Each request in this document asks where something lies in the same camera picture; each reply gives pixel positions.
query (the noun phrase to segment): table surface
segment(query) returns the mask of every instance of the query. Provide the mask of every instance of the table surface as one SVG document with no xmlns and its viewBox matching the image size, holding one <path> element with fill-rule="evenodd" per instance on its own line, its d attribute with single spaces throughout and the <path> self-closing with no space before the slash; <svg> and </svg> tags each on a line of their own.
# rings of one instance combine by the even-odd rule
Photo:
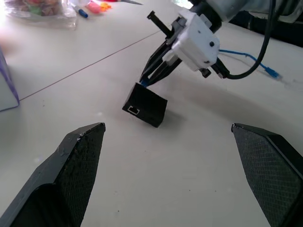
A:
<svg viewBox="0 0 303 227">
<path fill-rule="evenodd" d="M 165 12 L 164 6 L 144 3 L 145 13 L 137 12 L 142 18 L 155 7 Z M 283 135 L 303 154 L 303 94 L 262 70 L 229 81 L 215 74 L 204 79 L 181 64 L 151 86 L 169 101 L 163 124 L 153 128 L 121 108 L 164 35 L 153 34 L 157 28 L 148 20 L 133 18 L 130 10 L 125 16 L 117 8 L 93 21 L 106 27 L 102 31 L 81 20 L 76 32 L 41 32 L 14 24 L 14 32 L 36 41 L 49 41 L 45 33 L 55 40 L 52 48 L 43 41 L 30 43 L 34 51 L 28 52 L 32 58 L 24 59 L 26 64 L 18 60 L 27 47 L 8 59 L 24 99 L 19 108 L 0 113 L 0 213 L 68 132 L 105 122 L 98 174 L 82 227 L 269 227 L 246 181 L 230 128 L 235 122 L 265 128 Z M 107 29 L 120 35 L 112 38 Z M 218 36 L 222 49 L 255 56 L 263 41 L 263 36 L 233 25 L 224 25 Z M 92 40 L 99 41 L 98 50 L 88 44 Z M 233 57 L 222 55 L 234 73 L 252 64 Z M 301 48 L 271 40 L 264 63 L 288 80 L 300 81 L 300 59 Z"/>
</svg>

